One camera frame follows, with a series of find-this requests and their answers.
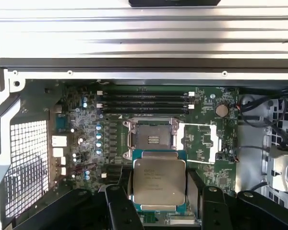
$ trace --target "metal plate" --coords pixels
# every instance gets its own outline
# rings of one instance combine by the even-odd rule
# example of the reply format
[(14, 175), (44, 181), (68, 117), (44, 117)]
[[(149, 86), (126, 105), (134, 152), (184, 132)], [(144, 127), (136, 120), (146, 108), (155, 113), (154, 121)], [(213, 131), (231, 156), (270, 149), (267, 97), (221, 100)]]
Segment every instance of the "metal plate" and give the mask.
[(181, 160), (135, 160), (133, 201), (143, 205), (182, 205), (185, 170), (186, 163)]

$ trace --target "green circuit board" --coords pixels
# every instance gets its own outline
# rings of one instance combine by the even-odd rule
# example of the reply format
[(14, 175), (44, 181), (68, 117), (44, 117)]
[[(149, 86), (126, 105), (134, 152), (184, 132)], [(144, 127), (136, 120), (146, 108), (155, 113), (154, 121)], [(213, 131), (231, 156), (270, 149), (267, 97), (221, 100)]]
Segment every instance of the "green circuit board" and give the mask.
[[(126, 121), (140, 118), (137, 127), (166, 127), (166, 118), (174, 118), (183, 127), (183, 138), (178, 143), (187, 152), (187, 167), (197, 169), (207, 185), (219, 186), (225, 192), (234, 190), (236, 164), (230, 150), (237, 142), (238, 111), (234, 105), (238, 94), (236, 88), (222, 87), (124, 86), (96, 82), (67, 86), (61, 101), (64, 114), (60, 115), (66, 122), (58, 127), (58, 132), (77, 130), (70, 134), (70, 156), (81, 155), (81, 163), (74, 162), (72, 157), (67, 162), (71, 169), (77, 168), (77, 164), (86, 165), (76, 170), (70, 181), (74, 187), (92, 191), (115, 183), (121, 165), (132, 163), (124, 154), (130, 145), (136, 148), (141, 141), (137, 132), (130, 135)], [(216, 114), (219, 105), (228, 109), (225, 117)], [(213, 127), (218, 143), (212, 141)], [(153, 138), (156, 143), (159, 141), (156, 139), (159, 137)], [(218, 152), (213, 163), (209, 162), (211, 148)]]

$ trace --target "ventilation grille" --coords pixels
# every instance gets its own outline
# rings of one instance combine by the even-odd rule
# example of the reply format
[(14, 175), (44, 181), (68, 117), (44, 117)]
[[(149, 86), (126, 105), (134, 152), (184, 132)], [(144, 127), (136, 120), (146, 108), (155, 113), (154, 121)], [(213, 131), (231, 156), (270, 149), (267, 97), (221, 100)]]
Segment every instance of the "ventilation grille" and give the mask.
[(4, 182), (6, 217), (18, 217), (48, 191), (46, 121), (11, 126), (11, 166)]
[[(283, 111), (283, 100), (278, 100), (278, 105), (274, 106), (274, 112), (273, 112), (273, 120), (277, 120), (281, 115)], [(277, 127), (284, 130), (288, 133), (288, 102), (287, 102), (287, 112), (282, 119), (282, 121), (279, 121), (277, 123)], [(277, 133), (272, 130), (272, 145), (279, 145), (282, 142), (282, 138), (277, 135)]]

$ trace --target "motherboard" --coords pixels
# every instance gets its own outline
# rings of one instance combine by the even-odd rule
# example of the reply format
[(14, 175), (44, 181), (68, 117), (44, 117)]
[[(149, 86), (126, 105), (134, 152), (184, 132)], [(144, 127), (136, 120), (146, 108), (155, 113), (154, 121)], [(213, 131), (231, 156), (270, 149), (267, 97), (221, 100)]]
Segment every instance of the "motherboard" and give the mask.
[(57, 132), (67, 133), (74, 188), (93, 193), (116, 184), (141, 150), (184, 150), (187, 168), (207, 185), (235, 188), (237, 88), (132, 86), (88, 82), (66, 86)]

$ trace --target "cpu socket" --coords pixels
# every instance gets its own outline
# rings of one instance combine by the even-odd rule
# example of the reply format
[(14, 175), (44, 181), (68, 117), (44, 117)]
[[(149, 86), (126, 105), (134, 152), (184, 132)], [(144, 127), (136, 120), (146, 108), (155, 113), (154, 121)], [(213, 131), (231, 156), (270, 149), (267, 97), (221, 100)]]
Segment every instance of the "cpu socket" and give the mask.
[(132, 160), (132, 151), (176, 149), (179, 120), (163, 117), (135, 117), (123, 122), (129, 129), (129, 151), (123, 157)]

